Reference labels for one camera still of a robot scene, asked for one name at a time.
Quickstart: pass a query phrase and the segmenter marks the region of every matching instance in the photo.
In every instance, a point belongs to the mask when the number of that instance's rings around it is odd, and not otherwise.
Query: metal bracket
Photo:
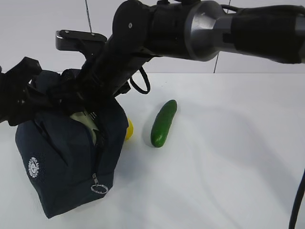
[[[81,52],[86,60],[102,49],[107,38],[99,33],[56,31],[56,48],[60,51]]]

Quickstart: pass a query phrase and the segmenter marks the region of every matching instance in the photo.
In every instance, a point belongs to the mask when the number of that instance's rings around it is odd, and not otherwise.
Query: yellow object
[[[125,137],[125,141],[127,141],[129,138],[132,137],[133,135],[133,125],[130,119],[128,119],[128,128],[127,128],[127,132],[126,132],[126,137]]]

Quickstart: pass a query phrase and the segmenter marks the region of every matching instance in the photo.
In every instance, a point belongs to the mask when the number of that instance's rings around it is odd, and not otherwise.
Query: cucumber
[[[160,148],[165,144],[176,112],[177,102],[175,100],[170,100],[158,113],[152,126],[151,133],[151,142],[154,147]]]

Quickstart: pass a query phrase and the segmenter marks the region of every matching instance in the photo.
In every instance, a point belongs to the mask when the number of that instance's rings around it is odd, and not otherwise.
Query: dark blue bag
[[[59,79],[43,71],[36,87],[45,93]],[[39,112],[18,126],[16,144],[48,218],[101,199],[112,188],[128,121],[114,98],[103,103],[97,121],[96,145],[84,124],[61,111]]]

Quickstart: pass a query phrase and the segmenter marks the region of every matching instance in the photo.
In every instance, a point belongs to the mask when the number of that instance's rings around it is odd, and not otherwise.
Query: black cable
[[[291,213],[290,222],[289,222],[289,229],[295,228],[299,210],[300,210],[302,200],[304,197],[304,193],[305,193],[305,171],[304,171],[303,178],[300,183],[299,189],[296,193],[295,202],[294,202],[294,206],[292,208],[292,213]]]
[[[130,84],[134,87],[135,90],[137,90],[138,92],[140,92],[141,94],[148,94],[151,91],[151,84],[149,83],[148,80],[148,76],[145,72],[145,70],[142,68],[140,68],[140,73],[144,79],[144,82],[146,84],[147,87],[147,91],[144,91],[142,88],[140,88],[132,79],[132,77],[130,78]]]

